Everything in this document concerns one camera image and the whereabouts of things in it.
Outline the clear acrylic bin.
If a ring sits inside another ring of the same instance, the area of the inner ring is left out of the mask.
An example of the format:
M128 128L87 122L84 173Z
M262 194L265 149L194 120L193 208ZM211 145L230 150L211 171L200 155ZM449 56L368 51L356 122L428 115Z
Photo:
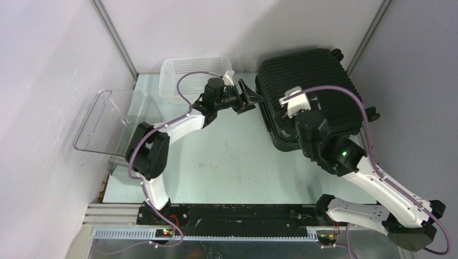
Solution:
M139 186L127 172L125 153L136 127L164 117L153 96L143 91L101 90L95 95L74 138L74 149L122 184Z

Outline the white perforated plastic basket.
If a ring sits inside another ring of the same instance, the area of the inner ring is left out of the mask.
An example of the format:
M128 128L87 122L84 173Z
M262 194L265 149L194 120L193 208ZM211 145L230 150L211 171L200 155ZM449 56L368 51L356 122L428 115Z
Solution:
M159 95L172 104L193 103L213 74L221 76L231 68L228 56L167 58L160 69Z

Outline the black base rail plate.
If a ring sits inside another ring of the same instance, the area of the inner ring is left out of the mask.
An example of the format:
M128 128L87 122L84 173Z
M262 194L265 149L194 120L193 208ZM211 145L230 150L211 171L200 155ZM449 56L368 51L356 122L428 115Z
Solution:
M308 237L313 227L345 226L301 204L173 203L160 213L186 237Z

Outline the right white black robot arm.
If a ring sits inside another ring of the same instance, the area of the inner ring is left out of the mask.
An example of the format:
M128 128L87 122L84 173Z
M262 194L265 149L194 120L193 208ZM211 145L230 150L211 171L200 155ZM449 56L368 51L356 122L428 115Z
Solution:
M413 194L354 141L333 135L320 111L285 108L277 119L296 137L306 158L324 171L360 187L377 201L376 205L363 205L324 194L315 205L314 218L318 224L327 226L333 221L356 224L386 235L403 249L428 250L440 227L444 203Z

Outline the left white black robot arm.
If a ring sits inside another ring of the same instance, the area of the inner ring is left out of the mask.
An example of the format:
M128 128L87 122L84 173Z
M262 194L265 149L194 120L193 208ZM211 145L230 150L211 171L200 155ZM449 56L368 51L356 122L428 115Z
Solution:
M203 93L183 115L155 125L142 122L136 127L125 153L129 164L128 174L140 181L146 203L152 207L150 218L156 224L166 224L171 217L171 211L167 207L170 198L162 176L170 146L184 136L211 124L221 110L232 109L236 114L242 114L254 109L263 100L242 79L234 86L223 78L213 77L207 81Z

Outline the black ribbed hard-shell suitcase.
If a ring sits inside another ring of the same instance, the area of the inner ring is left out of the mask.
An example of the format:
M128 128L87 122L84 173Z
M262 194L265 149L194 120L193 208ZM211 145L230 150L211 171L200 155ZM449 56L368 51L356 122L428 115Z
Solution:
M333 85L359 95L340 63L343 57L340 49L318 48L270 58L260 63L255 78L256 92L264 98L259 105L261 115L276 149L282 152L300 149L294 139L290 142L280 134L275 121L277 112L287 111L279 104L279 99L286 91L296 86L304 90ZM362 116L351 97L334 90L316 91L307 96L319 103L320 109L329 121L332 133L345 137L360 133Z

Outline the aluminium frame rail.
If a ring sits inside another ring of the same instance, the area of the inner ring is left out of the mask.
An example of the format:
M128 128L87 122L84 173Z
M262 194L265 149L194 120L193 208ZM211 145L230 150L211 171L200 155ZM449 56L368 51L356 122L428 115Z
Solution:
M172 204L162 215L181 229L185 240L317 240L317 231L331 234L345 223L334 223L314 212L313 205ZM168 222L147 204L94 204L83 222L105 226L107 237L180 239Z

